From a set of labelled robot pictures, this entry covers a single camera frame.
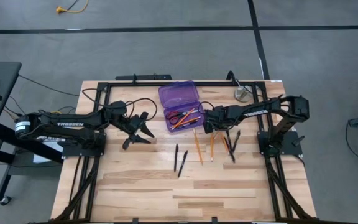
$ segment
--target plastic case lid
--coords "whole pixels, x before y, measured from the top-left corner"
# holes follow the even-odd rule
[[[174,82],[158,89],[164,108],[185,105],[198,101],[198,92],[193,81]]]

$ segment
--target wooden table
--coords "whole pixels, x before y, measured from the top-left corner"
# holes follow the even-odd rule
[[[97,83],[85,81],[82,89],[96,88]],[[282,82],[265,83],[269,97],[285,94]],[[210,221],[213,216],[217,216],[219,221],[274,220],[265,163],[259,154],[256,138],[256,117],[243,120],[231,131],[234,138],[237,130],[241,130],[239,144],[234,153],[235,164],[218,138],[215,139],[214,161],[211,162],[210,135],[204,133],[202,126],[196,128],[204,160],[202,166],[198,159],[193,132],[187,130],[170,134],[167,131],[157,90],[158,87],[112,88],[111,102],[149,97],[157,103],[156,117],[147,122],[156,138],[141,133],[140,135],[151,144],[131,144],[128,150],[124,151],[121,146],[127,135],[113,126],[106,129],[108,141],[104,156],[100,159],[91,221],[129,222],[134,217],[143,222]],[[198,87],[200,101],[209,101],[215,106],[246,105],[234,99],[234,90],[235,87],[232,86]],[[93,102],[81,94],[76,113],[86,114],[92,112],[92,109]],[[136,103],[134,113],[141,114],[143,111],[153,114],[154,105],[148,101]],[[278,115],[273,115],[275,123],[279,120]],[[179,179],[173,172],[176,143],[179,144],[179,164],[183,153],[189,151]],[[302,163],[293,156],[282,156],[282,161],[289,191],[306,212],[315,216]],[[52,218],[59,215],[68,204],[76,162],[77,157],[66,159],[64,162]],[[277,192],[281,214],[284,216],[282,196],[278,189]],[[80,218],[85,215],[86,200],[83,200],[81,206]]]

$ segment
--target wooden tabletop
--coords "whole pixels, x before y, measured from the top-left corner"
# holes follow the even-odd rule
[[[269,97],[285,94],[282,82],[265,83]],[[82,89],[96,88],[97,84],[97,81],[85,81]],[[197,89],[200,101],[209,101],[214,106],[253,103],[252,100],[248,103],[236,101],[233,97],[235,87],[232,86],[200,86]],[[202,166],[192,130],[176,134],[167,131],[157,90],[158,87],[112,88],[110,102],[148,97],[157,103],[156,117],[147,122],[156,138],[140,133],[151,144],[131,144],[125,151],[122,143],[127,135],[113,126],[106,129],[108,140],[100,159],[91,221],[129,222],[134,217],[143,222],[210,221],[213,216],[219,221],[274,220],[264,159],[259,154],[256,137],[259,130],[256,117],[243,120],[231,130],[233,140],[237,130],[241,130],[234,153],[235,164],[219,138],[214,141],[214,161],[211,162],[210,134],[205,134],[202,126],[196,128],[204,161]],[[89,91],[89,95],[94,97],[95,93]],[[92,109],[93,102],[81,94],[76,113],[86,114]],[[139,101],[135,104],[134,114],[143,111],[153,114],[154,109],[152,103]],[[277,123],[280,117],[273,115],[273,120]],[[183,153],[189,152],[179,179],[173,172],[176,143],[179,144],[178,167]],[[64,162],[52,218],[68,205],[77,159],[71,157]],[[289,191],[306,212],[315,216],[303,164],[293,156],[282,156],[282,161]],[[279,190],[277,192],[281,214],[285,216],[282,196]],[[86,200],[81,206],[80,217],[84,217]]]

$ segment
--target wheel caster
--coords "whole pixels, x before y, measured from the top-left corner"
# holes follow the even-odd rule
[[[11,202],[12,198],[9,196],[4,196],[4,198],[0,201],[0,205],[5,206]]]

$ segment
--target scissors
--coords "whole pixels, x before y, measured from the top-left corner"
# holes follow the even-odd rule
[[[171,124],[176,124],[180,118],[186,116],[186,114],[189,113],[189,111],[186,111],[186,112],[179,112],[179,111],[171,111],[169,112],[165,118],[169,120],[169,122]]]

